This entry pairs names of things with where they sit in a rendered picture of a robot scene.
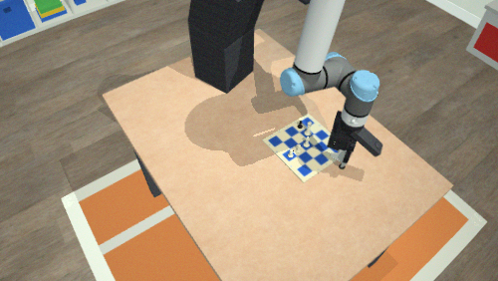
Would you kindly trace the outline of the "blue and cream chessboard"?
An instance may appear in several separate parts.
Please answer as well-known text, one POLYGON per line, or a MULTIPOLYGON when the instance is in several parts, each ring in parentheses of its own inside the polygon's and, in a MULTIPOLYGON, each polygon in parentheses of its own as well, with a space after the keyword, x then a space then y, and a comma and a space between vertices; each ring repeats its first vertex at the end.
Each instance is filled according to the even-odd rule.
POLYGON ((330 134, 312 116, 306 114, 262 139, 262 142, 303 182, 306 182, 336 161, 330 154, 338 151, 327 147, 330 134), (303 122, 301 129, 298 129, 299 121, 303 122), (311 135, 305 136, 304 132, 309 121, 312 122, 311 135), (307 137, 310 138, 309 146, 304 147, 307 137), (296 152, 298 144, 301 145, 299 153, 296 152), (293 150, 293 157, 288 157, 290 149, 293 150))

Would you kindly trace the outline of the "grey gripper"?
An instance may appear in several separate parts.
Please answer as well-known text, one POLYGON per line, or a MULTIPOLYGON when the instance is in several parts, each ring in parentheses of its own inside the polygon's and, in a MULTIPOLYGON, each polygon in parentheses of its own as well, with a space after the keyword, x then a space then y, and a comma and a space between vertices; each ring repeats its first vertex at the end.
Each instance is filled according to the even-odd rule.
POLYGON ((350 136, 350 133, 352 131, 361 130, 365 125, 356 128, 351 127, 348 126, 343 120, 341 120, 341 117, 342 112, 337 111, 327 147, 338 151, 332 152, 331 157, 340 161, 342 163, 341 167, 343 167, 348 163, 357 143, 357 141, 350 136))

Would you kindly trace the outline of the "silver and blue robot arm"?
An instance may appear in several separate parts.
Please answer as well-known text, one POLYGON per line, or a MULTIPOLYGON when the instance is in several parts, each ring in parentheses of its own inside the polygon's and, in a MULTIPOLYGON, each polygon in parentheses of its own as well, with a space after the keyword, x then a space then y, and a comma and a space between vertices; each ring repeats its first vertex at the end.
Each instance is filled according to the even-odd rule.
MULTIPOLYGON (((345 1, 310 0, 293 67, 281 73, 280 84, 289 97, 337 88, 346 97, 342 120, 356 128, 368 120, 379 79, 358 71, 339 53, 328 53, 345 1)), ((382 143, 365 127, 350 135, 373 156, 381 154, 382 143)))

